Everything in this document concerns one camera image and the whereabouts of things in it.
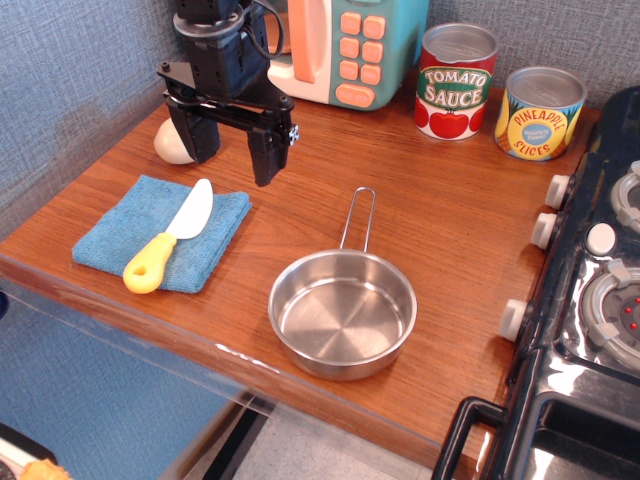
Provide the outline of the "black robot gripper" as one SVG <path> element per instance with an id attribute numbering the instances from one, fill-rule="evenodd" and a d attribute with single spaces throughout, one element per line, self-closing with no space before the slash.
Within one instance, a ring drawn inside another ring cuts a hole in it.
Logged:
<path id="1" fill-rule="evenodd" d="M 268 46 L 265 7 L 179 7 L 173 25 L 186 45 L 185 62 L 164 61 L 157 73 L 171 121 L 189 155 L 203 164 L 219 150 L 218 125 L 243 130 L 255 183 L 265 187 L 286 167 L 289 146 L 299 138 L 291 121 L 294 102 L 268 79 L 270 62 L 282 53 Z"/>

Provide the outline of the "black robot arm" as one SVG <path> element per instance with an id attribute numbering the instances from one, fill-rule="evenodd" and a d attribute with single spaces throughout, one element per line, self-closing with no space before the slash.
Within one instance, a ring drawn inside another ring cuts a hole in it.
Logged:
<path id="1" fill-rule="evenodd" d="M 284 47 L 284 23 L 276 22 L 276 48 L 268 46 L 268 1 L 180 1 L 173 17 L 185 43 L 183 62 L 165 61 L 157 73 L 165 103 L 189 157 L 198 164 L 220 147 L 218 126 L 247 134 L 253 174 L 264 187 L 286 167 L 299 137 L 293 100 L 268 78 Z"/>

